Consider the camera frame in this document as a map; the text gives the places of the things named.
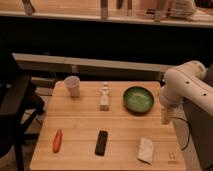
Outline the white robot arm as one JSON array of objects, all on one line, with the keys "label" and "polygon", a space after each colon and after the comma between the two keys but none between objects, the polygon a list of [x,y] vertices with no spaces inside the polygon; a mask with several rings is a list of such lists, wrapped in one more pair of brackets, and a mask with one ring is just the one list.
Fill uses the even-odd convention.
[{"label": "white robot arm", "polygon": [[203,81],[207,69],[199,61],[189,61],[169,68],[163,76],[165,85],[159,92],[159,101],[163,106],[161,123],[169,124],[173,110],[187,98],[213,116],[213,87]]}]

